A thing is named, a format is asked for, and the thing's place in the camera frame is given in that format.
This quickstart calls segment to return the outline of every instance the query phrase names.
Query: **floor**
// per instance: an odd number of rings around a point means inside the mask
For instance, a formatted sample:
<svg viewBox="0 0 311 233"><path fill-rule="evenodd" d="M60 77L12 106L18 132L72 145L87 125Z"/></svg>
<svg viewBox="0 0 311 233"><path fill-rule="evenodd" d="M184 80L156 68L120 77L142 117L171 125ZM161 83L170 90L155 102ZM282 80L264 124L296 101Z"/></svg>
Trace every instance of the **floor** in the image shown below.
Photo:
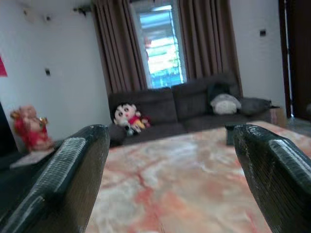
<svg viewBox="0 0 311 233"><path fill-rule="evenodd" d="M287 129L311 137L311 123L309 121L292 117L288 119Z"/></svg>

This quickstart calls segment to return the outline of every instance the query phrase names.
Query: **table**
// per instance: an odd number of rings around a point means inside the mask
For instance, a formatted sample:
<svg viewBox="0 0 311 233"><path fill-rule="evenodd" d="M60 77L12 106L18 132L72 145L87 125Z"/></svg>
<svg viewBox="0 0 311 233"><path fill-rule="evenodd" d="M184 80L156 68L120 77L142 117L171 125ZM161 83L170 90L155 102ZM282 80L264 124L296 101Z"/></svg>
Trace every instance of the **table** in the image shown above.
<svg viewBox="0 0 311 233"><path fill-rule="evenodd" d="M253 122L311 157L311 138ZM225 129L112 149L86 233L270 233Z"/></svg>

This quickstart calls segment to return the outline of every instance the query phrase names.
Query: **white wall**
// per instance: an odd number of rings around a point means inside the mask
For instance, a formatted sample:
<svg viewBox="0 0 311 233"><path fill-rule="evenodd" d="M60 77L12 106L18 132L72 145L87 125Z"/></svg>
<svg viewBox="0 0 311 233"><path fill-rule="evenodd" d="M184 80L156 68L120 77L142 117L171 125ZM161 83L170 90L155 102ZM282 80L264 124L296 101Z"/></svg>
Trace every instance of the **white wall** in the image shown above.
<svg viewBox="0 0 311 233"><path fill-rule="evenodd" d="M285 109L278 0L230 0L230 5L244 96L270 99Z"/></svg>
<svg viewBox="0 0 311 233"><path fill-rule="evenodd" d="M10 111L31 103L47 116L48 132L64 138L89 124L109 124L104 77L92 17L64 13L49 24L24 19L12 0L0 1L0 101ZM51 70L47 77L44 69Z"/></svg>

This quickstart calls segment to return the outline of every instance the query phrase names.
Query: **white plush toy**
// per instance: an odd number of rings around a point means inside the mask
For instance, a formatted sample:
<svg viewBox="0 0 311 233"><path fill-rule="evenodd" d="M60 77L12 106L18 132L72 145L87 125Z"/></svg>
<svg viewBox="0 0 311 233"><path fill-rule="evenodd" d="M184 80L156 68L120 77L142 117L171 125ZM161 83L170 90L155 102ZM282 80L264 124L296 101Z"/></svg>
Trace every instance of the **white plush toy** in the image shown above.
<svg viewBox="0 0 311 233"><path fill-rule="evenodd" d="M241 103L228 94L220 94L216 96L210 103L213 111L218 115L235 114L241 108Z"/></svg>

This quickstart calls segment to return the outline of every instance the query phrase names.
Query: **doorway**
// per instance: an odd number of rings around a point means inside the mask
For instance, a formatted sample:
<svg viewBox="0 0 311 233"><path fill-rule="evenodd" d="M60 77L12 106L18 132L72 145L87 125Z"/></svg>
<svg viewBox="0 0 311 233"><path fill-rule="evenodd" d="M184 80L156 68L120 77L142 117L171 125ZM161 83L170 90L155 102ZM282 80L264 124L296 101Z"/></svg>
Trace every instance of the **doorway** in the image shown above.
<svg viewBox="0 0 311 233"><path fill-rule="evenodd" d="M311 1L279 0L287 117L311 120Z"/></svg>

